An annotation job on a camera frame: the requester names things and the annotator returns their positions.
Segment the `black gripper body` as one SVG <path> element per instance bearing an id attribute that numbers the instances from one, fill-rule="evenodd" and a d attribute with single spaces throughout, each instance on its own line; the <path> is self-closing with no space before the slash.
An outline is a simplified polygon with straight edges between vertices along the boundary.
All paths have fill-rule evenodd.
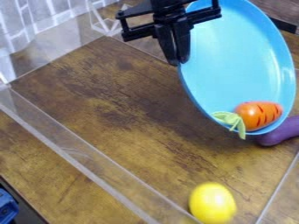
<path id="1" fill-rule="evenodd" d="M 127 42 L 149 36 L 157 38 L 158 34 L 155 33 L 155 26 L 174 25 L 181 19 L 187 20 L 187 27 L 191 29 L 198 23 L 207 22 L 221 17 L 219 0 L 210 0 L 211 6 L 203 9 L 187 11 L 185 5 L 195 1 L 197 0 L 145 0 L 133 8 L 121 10 L 117 13 L 117 19 L 121 21 L 123 28 L 123 40 Z M 146 14 L 154 15 L 154 22 L 130 27 L 127 19 Z"/>

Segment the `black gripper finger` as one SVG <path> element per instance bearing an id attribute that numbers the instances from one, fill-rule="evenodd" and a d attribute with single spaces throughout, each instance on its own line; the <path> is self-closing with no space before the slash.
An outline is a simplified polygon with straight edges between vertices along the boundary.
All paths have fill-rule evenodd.
<path id="1" fill-rule="evenodd" d="M 154 28 L 155 28 L 155 35 L 158 38 L 158 42 L 162 47 L 163 55 L 167 59 L 167 62 L 170 65 L 177 67 L 179 64 L 179 61 L 177 59 L 173 29 L 169 25 L 165 25 L 165 24 L 157 24 Z"/>
<path id="2" fill-rule="evenodd" d="M 186 17 L 181 18 L 173 26 L 177 44 L 178 60 L 186 63 L 191 52 L 191 26 Z"/>

